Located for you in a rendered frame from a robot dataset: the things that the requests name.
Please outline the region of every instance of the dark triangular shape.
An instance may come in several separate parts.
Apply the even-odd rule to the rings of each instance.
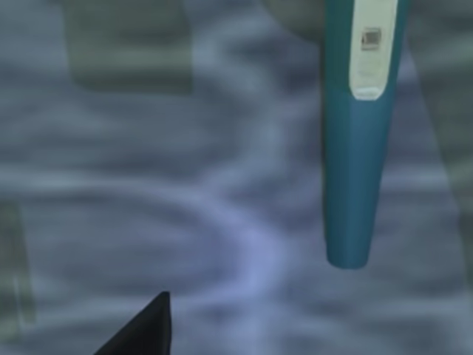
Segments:
[[[169,355],[171,298],[159,294],[95,355]]]

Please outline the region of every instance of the teal pen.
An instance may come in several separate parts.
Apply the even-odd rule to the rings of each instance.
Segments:
[[[325,233],[338,268],[368,262],[408,2],[325,2]]]

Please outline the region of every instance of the thermometer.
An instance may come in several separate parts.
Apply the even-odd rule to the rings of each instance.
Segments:
[[[339,268],[370,254],[408,1],[326,1],[325,232]]]

